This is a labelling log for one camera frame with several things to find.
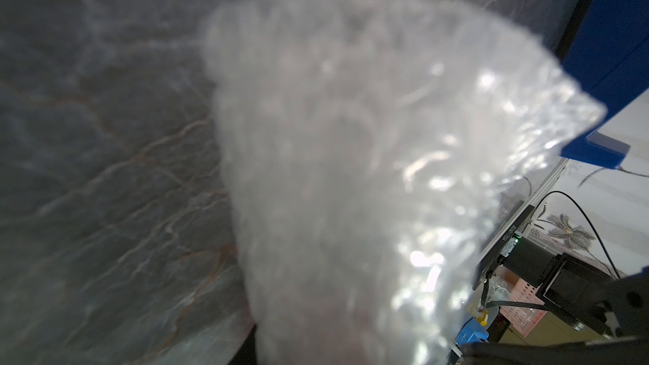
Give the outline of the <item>blue tape dispenser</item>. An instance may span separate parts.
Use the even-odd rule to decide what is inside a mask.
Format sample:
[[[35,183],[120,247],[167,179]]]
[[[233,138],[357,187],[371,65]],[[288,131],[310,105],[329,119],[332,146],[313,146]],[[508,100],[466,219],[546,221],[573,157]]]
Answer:
[[[630,146],[599,130],[648,88],[648,0],[593,0],[564,69],[607,112],[601,123],[566,145],[562,157],[620,167]]]

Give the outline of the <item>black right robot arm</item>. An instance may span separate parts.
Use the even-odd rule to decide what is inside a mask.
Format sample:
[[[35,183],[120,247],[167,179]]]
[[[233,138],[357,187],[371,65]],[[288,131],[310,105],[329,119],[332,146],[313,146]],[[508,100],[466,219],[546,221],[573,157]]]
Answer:
[[[584,325],[610,342],[506,349],[515,364],[646,364],[648,270],[615,279],[567,253],[553,254],[525,238],[512,238],[502,265],[535,288],[539,304],[570,325]]]

